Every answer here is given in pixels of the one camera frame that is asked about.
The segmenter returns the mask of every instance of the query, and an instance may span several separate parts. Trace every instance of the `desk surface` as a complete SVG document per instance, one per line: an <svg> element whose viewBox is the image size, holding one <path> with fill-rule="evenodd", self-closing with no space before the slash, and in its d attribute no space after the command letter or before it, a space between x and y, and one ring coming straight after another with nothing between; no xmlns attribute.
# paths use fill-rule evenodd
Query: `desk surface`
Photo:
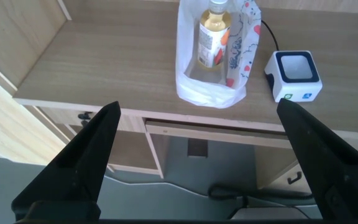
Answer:
<svg viewBox="0 0 358 224"><path fill-rule="evenodd" d="M263 73L274 51L267 29L262 28L247 96L223 110L194 106L176 93L177 10L174 2L88 1L63 25L14 98L38 106L118 100L121 108L135 111L279 130L277 104ZM301 106L331 129L358 132L358 14L262 9L262 16L282 50L312 51L323 89Z"/></svg>

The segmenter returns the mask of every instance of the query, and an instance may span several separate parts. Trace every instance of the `drawer handle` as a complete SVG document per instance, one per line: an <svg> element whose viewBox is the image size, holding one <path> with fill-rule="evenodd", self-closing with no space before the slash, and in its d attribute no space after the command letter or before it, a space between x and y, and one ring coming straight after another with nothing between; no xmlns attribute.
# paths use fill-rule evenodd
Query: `drawer handle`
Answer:
<svg viewBox="0 0 358 224"><path fill-rule="evenodd" d="M287 181L288 181L288 184L291 185L291 184L295 183L296 181L300 180L301 178L302 178L302 172L298 171L298 172L296 172L296 178L295 179L291 180L291 177L289 177L287 179Z"/></svg>
<svg viewBox="0 0 358 224"><path fill-rule="evenodd" d="M92 112L84 112L83 114L79 114L78 118L83 119L83 120L90 120L91 119L91 117L90 117L91 113Z"/></svg>

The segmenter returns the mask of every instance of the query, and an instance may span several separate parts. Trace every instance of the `bottle cap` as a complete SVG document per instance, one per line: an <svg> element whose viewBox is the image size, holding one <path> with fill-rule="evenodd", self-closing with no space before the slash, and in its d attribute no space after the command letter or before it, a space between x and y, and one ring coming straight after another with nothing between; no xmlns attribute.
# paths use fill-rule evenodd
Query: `bottle cap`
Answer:
<svg viewBox="0 0 358 224"><path fill-rule="evenodd" d="M209 11L214 14L222 14L226 10L227 0L209 0Z"/></svg>
<svg viewBox="0 0 358 224"><path fill-rule="evenodd" d="M227 3L227 0L210 0L212 3L215 4L225 4Z"/></svg>

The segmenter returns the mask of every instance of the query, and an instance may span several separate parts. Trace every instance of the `bottle label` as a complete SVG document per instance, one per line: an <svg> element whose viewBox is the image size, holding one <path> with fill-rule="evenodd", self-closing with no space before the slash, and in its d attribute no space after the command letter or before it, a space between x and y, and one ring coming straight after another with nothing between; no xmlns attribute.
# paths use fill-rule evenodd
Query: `bottle label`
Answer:
<svg viewBox="0 0 358 224"><path fill-rule="evenodd" d="M205 65L205 67L213 68L223 62L229 35L230 27L213 32L200 23L198 60Z"/></svg>

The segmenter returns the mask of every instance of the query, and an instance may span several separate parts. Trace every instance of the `white plastic bag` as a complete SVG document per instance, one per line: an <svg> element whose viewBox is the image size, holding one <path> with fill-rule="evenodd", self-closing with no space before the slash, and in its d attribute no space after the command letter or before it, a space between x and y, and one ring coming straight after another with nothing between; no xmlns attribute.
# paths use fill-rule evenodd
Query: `white plastic bag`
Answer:
<svg viewBox="0 0 358 224"><path fill-rule="evenodd" d="M177 93L181 99L197 106L228 108L246 96L246 83L259 43L261 13L254 0L229 0L227 10L232 25L226 49L226 86L201 82L188 77L185 71L193 56L195 27L208 3L209 0L180 1L175 69Z"/></svg>

